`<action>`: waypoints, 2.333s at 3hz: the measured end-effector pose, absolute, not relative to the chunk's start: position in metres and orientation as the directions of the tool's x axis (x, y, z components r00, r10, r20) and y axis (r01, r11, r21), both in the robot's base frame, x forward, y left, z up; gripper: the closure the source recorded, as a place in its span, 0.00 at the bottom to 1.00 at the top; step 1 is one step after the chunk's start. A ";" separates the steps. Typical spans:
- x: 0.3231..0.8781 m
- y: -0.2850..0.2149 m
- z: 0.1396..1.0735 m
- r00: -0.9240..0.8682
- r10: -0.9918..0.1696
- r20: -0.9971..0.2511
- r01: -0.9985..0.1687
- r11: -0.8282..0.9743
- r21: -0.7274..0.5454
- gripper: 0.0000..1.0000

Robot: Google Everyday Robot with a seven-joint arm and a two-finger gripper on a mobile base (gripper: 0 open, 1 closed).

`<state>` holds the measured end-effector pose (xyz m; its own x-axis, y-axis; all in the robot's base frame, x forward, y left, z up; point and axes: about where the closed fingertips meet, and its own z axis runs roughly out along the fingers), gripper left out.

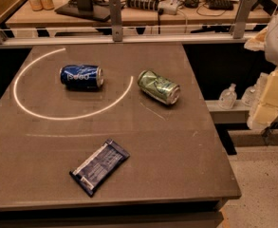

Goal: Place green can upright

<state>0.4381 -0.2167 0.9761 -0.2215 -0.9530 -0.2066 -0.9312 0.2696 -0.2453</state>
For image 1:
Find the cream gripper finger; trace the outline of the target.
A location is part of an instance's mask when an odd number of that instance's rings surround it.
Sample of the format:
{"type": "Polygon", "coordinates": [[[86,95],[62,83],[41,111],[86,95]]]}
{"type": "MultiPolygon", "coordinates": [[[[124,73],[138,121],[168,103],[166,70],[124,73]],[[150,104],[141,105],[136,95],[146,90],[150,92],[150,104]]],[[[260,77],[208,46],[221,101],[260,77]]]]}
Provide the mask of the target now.
{"type": "Polygon", "coordinates": [[[278,117],[278,67],[268,76],[252,120],[260,125],[270,125],[278,117]]]}
{"type": "Polygon", "coordinates": [[[268,28],[263,28],[245,43],[244,48],[251,51],[264,51],[267,32],[268,28]]]}

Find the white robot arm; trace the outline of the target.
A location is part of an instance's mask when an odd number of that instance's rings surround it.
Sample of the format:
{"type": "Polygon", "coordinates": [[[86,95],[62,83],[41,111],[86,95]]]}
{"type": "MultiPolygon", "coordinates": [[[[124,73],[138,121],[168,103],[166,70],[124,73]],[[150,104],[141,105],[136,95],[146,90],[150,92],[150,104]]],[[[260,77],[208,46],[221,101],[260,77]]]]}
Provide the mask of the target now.
{"type": "Polygon", "coordinates": [[[265,129],[278,117],[278,13],[272,16],[266,28],[245,43],[244,48],[265,51],[266,60],[276,65],[267,77],[258,81],[247,120],[249,129],[265,129]]]}

